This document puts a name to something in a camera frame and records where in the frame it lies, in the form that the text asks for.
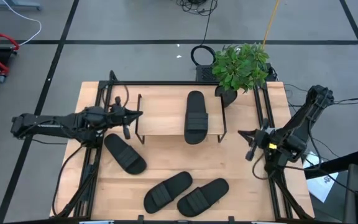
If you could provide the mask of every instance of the white paper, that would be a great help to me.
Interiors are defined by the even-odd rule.
[[[310,154],[308,154],[306,158],[313,165],[318,164],[318,156],[316,156],[316,154],[314,154],[313,152],[310,152]],[[311,164],[308,161],[305,161],[305,163],[303,164],[303,168],[307,168],[310,165]],[[330,176],[336,179],[338,173],[330,174]],[[329,191],[331,190],[333,185],[334,181],[327,175],[308,180],[309,192],[323,203],[326,201]]]

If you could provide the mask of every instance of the black metal frame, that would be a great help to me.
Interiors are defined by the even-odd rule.
[[[264,94],[264,100],[265,100],[265,106],[266,106],[269,126],[271,128],[274,128],[275,125],[274,125],[274,119],[273,119],[273,111],[272,111],[272,107],[270,104],[269,91],[267,88],[267,84],[265,84],[263,87],[261,87],[261,89]],[[257,114],[258,114],[259,126],[262,127],[264,116],[263,116],[263,112],[262,112],[262,106],[260,104],[260,96],[259,96],[258,88],[254,88],[254,96],[255,96],[255,103],[256,103],[256,110],[257,110]],[[280,178],[282,179],[284,185],[287,186],[287,184],[285,182],[284,174],[282,174]],[[274,181],[270,178],[268,179],[268,183],[269,183],[269,187],[270,187],[270,196],[272,198],[274,217],[276,220],[278,220],[279,218],[281,218],[281,214],[280,214],[280,205],[278,204],[276,185],[275,185]],[[287,218],[293,218],[292,209],[291,209],[290,204],[287,202],[286,198],[283,198],[283,201],[284,201],[284,206],[285,206],[285,214],[286,214]]]
[[[106,102],[110,102],[112,88],[114,85],[200,85],[200,86],[203,86],[203,85],[217,85],[218,84],[218,82],[194,82],[194,81],[183,81],[183,82],[127,81],[127,82],[123,82],[123,81],[118,81],[116,79],[116,77],[112,77],[111,79],[112,80],[110,80],[110,81],[99,81],[99,87],[98,87],[98,93],[96,95],[95,105],[100,105],[101,96],[104,93],[105,88],[107,88],[107,90],[108,90],[108,93],[106,96]],[[266,109],[267,109],[269,125],[270,125],[270,127],[274,128],[273,112],[272,112],[272,107],[270,105],[270,98],[269,98],[267,85],[265,85],[262,88],[262,91],[264,93],[264,100],[265,100],[265,105],[266,105]],[[255,103],[256,103],[256,108],[257,108],[258,120],[259,120],[259,124],[261,126],[264,117],[263,117],[263,112],[262,112],[262,106],[260,104],[259,91],[256,88],[254,89],[254,95],[255,95]],[[142,98],[142,95],[138,94],[137,110],[140,109],[140,99],[141,98]],[[227,133],[226,115],[224,114],[222,98],[221,98],[221,103],[222,103],[222,110],[223,110],[224,134],[222,135],[221,138],[218,136],[218,141],[219,140],[221,141],[221,139]],[[138,120],[136,121],[136,125],[135,125],[135,134],[138,137],[138,139],[141,141],[141,143],[144,144],[145,138],[144,138],[144,136],[140,137],[137,133],[137,130],[138,130]],[[78,204],[76,205],[75,213],[74,213],[75,217],[79,217],[81,215],[81,213],[83,214],[84,206],[87,206],[87,210],[86,210],[86,213],[83,214],[83,216],[85,216],[87,218],[91,217],[91,211],[92,211],[92,206],[93,206],[94,193],[96,190],[96,180],[97,180],[97,176],[98,176],[97,174],[98,174],[98,167],[99,167],[99,162],[100,162],[100,154],[101,154],[102,145],[103,145],[103,143],[100,142],[100,146],[96,149],[96,155],[95,155],[94,163],[92,165],[88,164],[90,161],[90,155],[91,155],[92,149],[86,149],[86,156],[84,159],[84,165],[83,165],[80,183],[83,182],[83,179],[85,179],[86,175],[88,174],[88,172],[86,172],[86,171],[90,170],[91,167],[97,166],[97,167],[95,167],[96,175],[95,175],[95,179],[90,184],[91,188],[88,189],[88,191],[84,194],[83,199],[80,202],[78,202]],[[269,181],[269,187],[270,187],[270,194],[271,194],[271,198],[272,198],[274,216],[275,216],[275,219],[278,220],[279,218],[281,218],[281,215],[280,215],[280,205],[278,204],[276,186],[272,180],[269,179],[268,181]],[[285,198],[284,198],[284,204],[285,204],[285,211],[286,211],[287,218],[293,218],[292,209],[291,209],[289,203],[285,200]]]
[[[224,136],[226,135],[227,133],[227,127],[226,127],[226,115],[224,113],[224,106],[223,106],[223,98],[222,96],[221,97],[221,106],[222,106],[222,119],[223,119],[223,134],[222,134],[222,137],[220,136],[220,134],[218,134],[218,143],[221,143]],[[142,95],[141,94],[138,94],[137,95],[137,111],[140,110],[140,99],[142,98]],[[145,142],[145,136],[139,136],[139,133],[137,132],[138,130],[138,125],[139,123],[139,118],[136,118],[136,124],[135,124],[135,135],[137,136],[137,138],[139,139],[139,141],[144,144]]]
[[[104,93],[105,90],[107,90],[107,96],[106,96],[106,101],[109,102],[111,100],[111,93],[112,93],[112,88],[114,85],[217,85],[218,83],[216,82],[207,82],[207,83],[201,83],[201,82],[120,82],[116,80],[116,77],[111,77],[110,81],[100,81],[99,82],[99,86],[98,86],[98,92],[96,94],[96,100],[95,100],[95,105],[98,106],[101,103],[101,99],[102,99],[102,94]],[[265,104],[267,106],[267,115],[269,117],[269,122],[270,125],[273,126],[274,121],[273,121],[273,113],[272,113],[272,109],[270,106],[270,99],[269,99],[269,93],[267,91],[267,87],[265,89],[263,89],[264,91],[264,98],[265,98]],[[256,108],[257,108],[257,114],[258,114],[258,119],[260,121],[260,124],[262,124],[262,120],[263,120],[263,113],[262,113],[262,107],[260,105],[260,98],[259,98],[259,92],[257,89],[254,89],[254,93],[255,93],[255,102],[256,102]],[[104,106],[104,109],[107,111],[108,110],[108,104],[106,104]],[[224,134],[222,135],[222,137],[220,137],[220,139],[222,139],[224,137],[224,135],[226,134],[227,130],[226,130],[226,115],[224,114],[224,110],[223,110],[223,117],[225,120],[224,123]],[[103,141],[98,141],[99,146],[95,149],[96,150],[96,154],[94,157],[94,162],[93,164],[90,164],[90,160],[91,160],[91,154],[92,151],[94,149],[92,148],[87,148],[86,149],[86,154],[85,154],[85,158],[84,158],[84,163],[83,163],[83,168],[82,168],[82,172],[81,172],[81,180],[80,183],[83,183],[83,181],[85,180],[86,176],[88,175],[88,172],[91,168],[95,168],[96,169],[96,175],[94,177],[94,179],[92,180],[92,183],[90,183],[89,185],[89,189],[84,193],[84,195],[82,196],[81,200],[76,204],[75,209],[74,209],[74,214],[73,217],[70,218],[53,218],[53,219],[48,219],[48,220],[34,220],[34,221],[27,221],[27,222],[20,222],[23,224],[35,224],[35,223],[78,223],[78,221],[87,221],[90,220],[91,218],[91,212],[92,212],[92,207],[93,207],[93,200],[94,200],[94,193],[96,190],[96,181],[98,178],[98,169],[99,169],[99,163],[100,163],[100,158],[101,158],[101,149],[103,146]],[[270,185],[270,192],[271,192],[271,196],[272,196],[272,204],[273,204],[273,211],[274,211],[274,215],[275,215],[275,220],[276,222],[286,222],[286,223],[326,223],[326,222],[317,222],[314,220],[299,220],[299,219],[293,219],[292,218],[292,213],[291,213],[291,208],[288,209],[287,205],[286,205],[286,213],[287,213],[287,217],[289,218],[282,218],[280,216],[280,208],[279,208],[279,204],[278,204],[278,198],[277,198],[277,192],[276,192],[276,188],[275,188],[275,184],[274,182],[272,182],[271,180],[269,180],[269,185]],[[200,223],[200,224],[206,224],[206,223],[212,223],[212,224],[235,224],[235,223],[251,223],[251,222],[238,222],[234,220],[234,217],[230,216],[228,217],[227,221],[218,221],[218,222],[210,222],[210,221],[188,221],[188,220],[178,220],[178,221],[145,221],[143,215],[139,215],[138,220],[114,220],[114,223],[116,224],[120,224],[120,223],[139,223],[139,224],[143,224],[143,223],[148,223],[148,224],[163,224],[163,223],[172,223],[172,224],[177,224],[177,223],[183,223],[183,224],[189,224],[189,223]]]

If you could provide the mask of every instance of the wooden shelf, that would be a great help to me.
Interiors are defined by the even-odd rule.
[[[137,133],[142,136],[183,135],[185,131],[187,95],[138,96],[139,110]],[[208,113],[208,134],[224,134],[223,107],[220,97],[205,97]]]

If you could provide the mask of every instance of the wooden tabletop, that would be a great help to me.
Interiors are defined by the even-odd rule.
[[[93,106],[96,98],[98,82],[83,82],[76,112],[86,106]],[[213,95],[211,86],[128,86],[129,102],[127,108],[136,110],[137,95],[161,95],[176,92],[188,92],[189,89],[201,90],[204,95]],[[268,83],[270,103],[276,127],[282,127],[290,119],[287,98],[283,83]],[[261,95],[261,104],[266,117],[266,111]],[[124,101],[126,92],[123,86],[114,86],[112,96],[120,96]],[[189,145],[183,136],[147,136],[142,145],[135,137],[134,127],[130,127],[131,139],[126,140],[146,161],[147,169],[139,175],[124,172],[109,151],[103,147],[98,173],[98,183],[92,211],[92,219],[136,220],[138,215],[144,215],[145,220],[204,220],[223,221],[228,216],[234,216],[236,221],[274,220],[272,200],[270,198],[267,180],[256,179],[251,168],[253,163],[244,159],[249,147],[237,130],[253,130],[259,127],[255,99],[252,91],[242,94],[237,100],[225,108],[227,134],[221,143],[216,136],[207,136],[200,144]],[[122,128],[112,128],[107,133],[117,133],[123,138]],[[79,143],[69,140],[64,160],[77,149]],[[67,164],[60,181],[59,191],[55,202],[60,211],[71,199],[78,188],[85,150],[83,149]],[[302,167],[300,161],[292,166]],[[263,177],[264,161],[256,166],[257,175]],[[155,214],[144,210],[143,199],[146,192],[161,181],[183,171],[188,171],[193,177],[193,185],[178,196],[173,202]],[[184,217],[177,210],[177,202],[182,196],[191,192],[195,187],[201,187],[212,180],[222,177],[229,183],[229,192],[215,203],[210,209],[194,218]],[[314,216],[311,200],[303,171],[285,169],[288,189],[305,211]],[[279,201],[282,195],[277,188]],[[280,207],[282,217],[285,216],[283,206]]]

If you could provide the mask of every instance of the floor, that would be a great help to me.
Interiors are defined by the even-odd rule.
[[[201,42],[207,20],[183,12],[172,0],[40,3],[41,12],[20,11],[41,21],[42,31],[20,49],[10,76],[0,84],[0,206],[23,145],[9,132],[13,116],[71,113],[81,82],[105,80],[110,70],[120,80],[194,80],[190,51]],[[281,81],[306,90],[315,84],[328,86],[338,100],[358,97],[358,0],[346,1],[347,14],[343,3],[281,2],[266,46]],[[274,4],[220,1],[211,15],[206,43],[219,50],[224,44],[263,39]],[[0,11],[0,33],[26,40],[37,29],[35,22]],[[202,50],[196,58],[211,62]],[[305,93],[291,86],[288,90],[291,103],[303,104]],[[358,151],[358,105],[326,109],[313,133],[340,156]],[[323,157],[335,158],[318,146]],[[64,148],[32,142],[5,222],[48,217]]]

